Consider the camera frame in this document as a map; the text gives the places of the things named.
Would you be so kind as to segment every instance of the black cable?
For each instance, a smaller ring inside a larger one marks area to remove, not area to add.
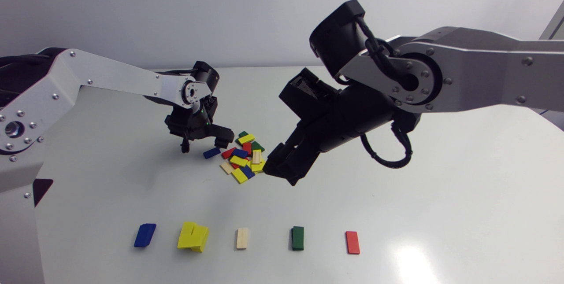
[[[411,142],[409,142],[409,137],[407,136],[407,133],[402,132],[401,129],[397,125],[395,125],[395,122],[391,124],[391,131],[397,138],[397,141],[399,141],[401,145],[403,145],[403,147],[405,148],[405,157],[401,160],[389,161],[379,157],[370,146],[370,143],[368,142],[368,138],[366,137],[365,134],[360,136],[360,141],[362,142],[362,145],[364,146],[366,152],[368,152],[370,156],[373,159],[375,159],[378,163],[389,168],[401,168],[409,164],[409,161],[411,160],[411,155],[413,154],[413,151],[411,150]]]

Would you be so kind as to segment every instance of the domino block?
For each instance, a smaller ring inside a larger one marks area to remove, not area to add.
[[[249,162],[249,160],[240,158],[238,156],[232,156],[229,162],[244,167]]]
[[[139,226],[139,231],[137,231],[137,238],[135,238],[135,248],[144,248],[151,243],[153,238],[153,233],[157,228],[157,224],[142,224]]]
[[[345,232],[347,237],[347,250],[349,254],[360,254],[360,247],[358,245],[358,234],[356,231]]]
[[[260,173],[262,172],[262,168],[264,167],[265,163],[266,161],[261,159],[260,164],[250,164],[250,170],[252,170],[253,173]]]
[[[208,234],[209,229],[206,226],[200,226],[195,222],[186,221],[182,225],[177,248],[189,248],[195,252],[203,252],[206,242],[208,241]]]
[[[245,250],[248,242],[249,237],[249,229],[248,228],[239,228],[237,229],[237,244],[236,248],[238,250]]]
[[[235,169],[233,168],[233,166],[231,165],[231,163],[229,163],[229,161],[225,161],[223,163],[221,163],[220,165],[221,168],[223,168],[223,170],[225,170],[225,174],[231,174],[231,172],[233,172]]]
[[[248,181],[249,179],[246,177],[245,173],[240,168],[236,168],[233,172],[231,172],[235,179],[240,183],[243,184],[244,182]]]
[[[260,150],[253,150],[252,151],[252,163],[253,164],[260,164],[260,160],[262,159],[262,155]]]
[[[304,228],[300,226],[294,226],[292,228],[292,250],[302,251],[304,250]]]
[[[219,153],[221,153],[221,151],[219,150],[219,148],[213,148],[213,149],[211,149],[211,150],[209,150],[209,151],[204,152],[204,158],[209,159],[209,158],[211,158],[212,156],[218,155]]]
[[[251,150],[260,150],[261,152],[264,152],[264,148],[256,141],[253,141],[250,144],[250,149]]]
[[[246,135],[237,139],[237,141],[241,144],[245,144],[246,142],[250,142],[252,140],[254,140],[254,135]]]
[[[252,154],[252,150],[250,149],[250,145],[251,145],[250,142],[243,143],[243,150],[247,151],[247,153],[249,155]]]
[[[245,150],[234,149],[231,155],[238,156],[240,158],[246,158],[249,154]]]
[[[249,166],[245,166],[245,167],[241,167],[241,172],[243,172],[243,174],[245,174],[245,176],[248,178],[252,178],[254,176],[254,173],[252,172],[252,170],[250,169]]]
[[[230,158],[230,157],[231,157],[231,154],[233,153],[233,151],[234,151],[235,149],[236,149],[236,148],[231,148],[231,149],[229,149],[229,150],[223,152],[223,153],[221,154],[221,157],[224,158],[224,159]]]

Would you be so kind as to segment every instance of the white wall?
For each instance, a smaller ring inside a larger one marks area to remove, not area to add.
[[[0,55],[79,48],[145,68],[319,65],[313,28],[346,0],[0,0]],[[562,0],[359,0],[379,37],[443,25],[537,39]]]

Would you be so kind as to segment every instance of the stack of yellow blocks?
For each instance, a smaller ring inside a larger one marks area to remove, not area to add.
[[[186,221],[182,225],[178,237],[179,249],[190,249],[195,252],[203,252],[208,240],[209,229],[206,226],[197,225],[195,222]]]

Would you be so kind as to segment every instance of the pile of blocks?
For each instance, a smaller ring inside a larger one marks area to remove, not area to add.
[[[264,148],[255,141],[254,135],[250,135],[245,131],[241,132],[238,137],[236,141],[241,146],[241,149],[235,147],[221,152],[219,148],[214,148],[204,152],[204,158],[209,159],[221,154],[227,160],[220,164],[220,167],[226,174],[233,174],[233,177],[242,184],[254,177],[255,174],[262,172],[265,163],[262,158]]]

